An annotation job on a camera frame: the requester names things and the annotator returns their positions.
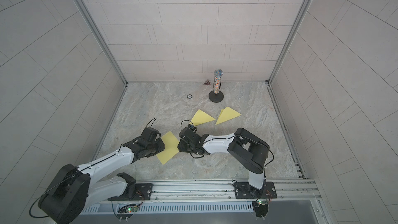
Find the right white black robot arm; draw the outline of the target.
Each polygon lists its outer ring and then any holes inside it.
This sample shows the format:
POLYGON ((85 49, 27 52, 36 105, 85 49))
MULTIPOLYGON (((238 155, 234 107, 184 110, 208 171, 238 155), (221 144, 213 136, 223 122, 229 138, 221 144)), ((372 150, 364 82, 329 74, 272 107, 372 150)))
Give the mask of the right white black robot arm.
POLYGON ((266 160, 271 153, 270 146, 247 131, 238 128, 228 135, 214 136, 197 134, 197 127, 188 125, 179 133, 180 152, 203 158, 214 153, 229 153, 249 172, 250 189, 262 190, 265 182, 266 160))

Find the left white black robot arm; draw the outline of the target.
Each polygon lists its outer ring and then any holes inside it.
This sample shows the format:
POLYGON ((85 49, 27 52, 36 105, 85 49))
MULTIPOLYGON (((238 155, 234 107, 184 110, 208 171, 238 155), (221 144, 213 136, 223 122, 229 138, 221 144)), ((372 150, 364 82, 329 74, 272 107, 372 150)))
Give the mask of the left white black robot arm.
POLYGON ((129 174, 118 173, 108 180, 104 177, 164 149, 161 138, 153 142, 135 138, 97 160, 79 166, 67 164, 58 171, 47 190, 34 203, 55 223, 69 224, 84 209, 101 201, 144 201, 143 193, 136 188, 135 178, 129 174))

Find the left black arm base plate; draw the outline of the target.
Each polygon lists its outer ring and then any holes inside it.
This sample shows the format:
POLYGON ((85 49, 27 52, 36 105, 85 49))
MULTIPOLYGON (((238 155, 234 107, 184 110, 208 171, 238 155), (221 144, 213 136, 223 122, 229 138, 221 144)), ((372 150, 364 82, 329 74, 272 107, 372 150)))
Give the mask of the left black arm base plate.
POLYGON ((146 201, 150 200, 152 194, 153 184, 135 184, 127 185, 125 191, 112 198, 108 198, 108 201, 146 201))

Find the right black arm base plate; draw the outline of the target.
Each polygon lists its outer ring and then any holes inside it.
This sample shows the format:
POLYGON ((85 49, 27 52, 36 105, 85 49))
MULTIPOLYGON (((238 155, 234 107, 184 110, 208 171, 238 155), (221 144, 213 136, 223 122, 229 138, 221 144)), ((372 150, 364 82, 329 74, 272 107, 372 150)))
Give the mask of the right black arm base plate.
POLYGON ((277 198, 276 188, 271 181, 265 181, 262 189, 250 186, 248 182, 231 181, 236 199, 268 199, 277 198))

